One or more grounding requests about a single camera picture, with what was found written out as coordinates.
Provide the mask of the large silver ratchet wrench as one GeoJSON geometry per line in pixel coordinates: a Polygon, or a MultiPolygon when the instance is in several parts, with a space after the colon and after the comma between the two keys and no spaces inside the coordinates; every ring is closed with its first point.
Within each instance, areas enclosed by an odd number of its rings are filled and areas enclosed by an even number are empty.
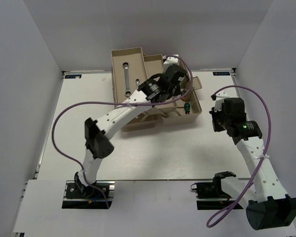
{"type": "Polygon", "coordinates": [[[125,96],[129,97],[131,95],[130,83],[129,83],[129,63],[122,63],[124,69],[124,80],[125,80],[125,96]]]}

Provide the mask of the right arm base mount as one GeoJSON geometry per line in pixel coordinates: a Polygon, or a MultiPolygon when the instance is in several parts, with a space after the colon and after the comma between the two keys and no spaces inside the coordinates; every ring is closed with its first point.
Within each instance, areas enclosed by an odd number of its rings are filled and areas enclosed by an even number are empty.
{"type": "Polygon", "coordinates": [[[236,178],[231,171],[216,173],[211,181],[201,181],[191,184],[191,191],[196,193],[197,210],[221,210],[235,203],[240,191],[232,190],[224,192],[222,180],[225,178],[236,178]]]}

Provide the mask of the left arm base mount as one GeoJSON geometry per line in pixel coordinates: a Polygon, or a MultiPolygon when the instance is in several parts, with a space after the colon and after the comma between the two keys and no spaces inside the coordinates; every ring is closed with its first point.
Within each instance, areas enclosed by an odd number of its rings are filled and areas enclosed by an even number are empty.
{"type": "MultiPolygon", "coordinates": [[[[97,187],[104,192],[109,206],[114,195],[114,181],[97,181],[97,187]]],[[[74,181],[67,181],[62,201],[62,209],[107,209],[103,195],[93,188],[85,196],[75,185],[74,181]]]]}

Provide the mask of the beige cantilever toolbox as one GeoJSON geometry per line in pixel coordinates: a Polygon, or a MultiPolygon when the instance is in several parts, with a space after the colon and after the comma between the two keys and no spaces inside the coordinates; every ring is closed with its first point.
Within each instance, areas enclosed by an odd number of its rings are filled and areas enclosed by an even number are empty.
{"type": "Polygon", "coordinates": [[[190,77],[178,55],[146,56],[141,47],[111,51],[112,88],[116,103],[131,103],[135,91],[154,104],[122,127],[123,132],[194,122],[202,109],[196,91],[202,85],[190,77]]]}

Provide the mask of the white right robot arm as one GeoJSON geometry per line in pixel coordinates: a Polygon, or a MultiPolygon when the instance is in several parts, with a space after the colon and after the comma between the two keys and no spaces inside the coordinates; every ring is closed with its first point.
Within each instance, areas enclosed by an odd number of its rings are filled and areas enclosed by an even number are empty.
{"type": "Polygon", "coordinates": [[[218,95],[210,111],[215,132],[226,131],[241,153],[251,178],[244,185],[231,171],[215,174],[213,192],[229,195],[246,211],[250,226],[263,230],[289,226],[296,217],[296,197],[290,197],[280,183],[267,155],[262,132],[247,120],[241,98],[218,95]]]}

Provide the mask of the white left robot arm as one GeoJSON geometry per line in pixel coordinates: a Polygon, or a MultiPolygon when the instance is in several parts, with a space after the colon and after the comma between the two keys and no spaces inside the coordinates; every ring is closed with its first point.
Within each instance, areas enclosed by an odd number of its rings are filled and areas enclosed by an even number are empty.
{"type": "Polygon", "coordinates": [[[150,110],[155,103],[162,103],[179,95],[181,81],[186,74],[187,71],[183,67],[172,64],[164,73],[155,74],[141,83],[124,101],[126,106],[117,106],[96,120],[88,118],[85,121],[84,169],[74,176],[77,191],[84,198],[94,193],[94,184],[102,159],[114,150],[110,139],[132,119],[150,110]]]}

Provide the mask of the small silver ratchet wrench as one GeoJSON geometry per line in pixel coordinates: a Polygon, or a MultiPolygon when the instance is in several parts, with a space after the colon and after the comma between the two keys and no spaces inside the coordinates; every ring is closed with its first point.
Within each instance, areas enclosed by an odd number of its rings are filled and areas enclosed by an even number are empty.
{"type": "Polygon", "coordinates": [[[139,85],[140,85],[140,80],[139,80],[139,79],[136,79],[136,80],[135,80],[135,83],[136,83],[136,88],[138,88],[139,85]]]}

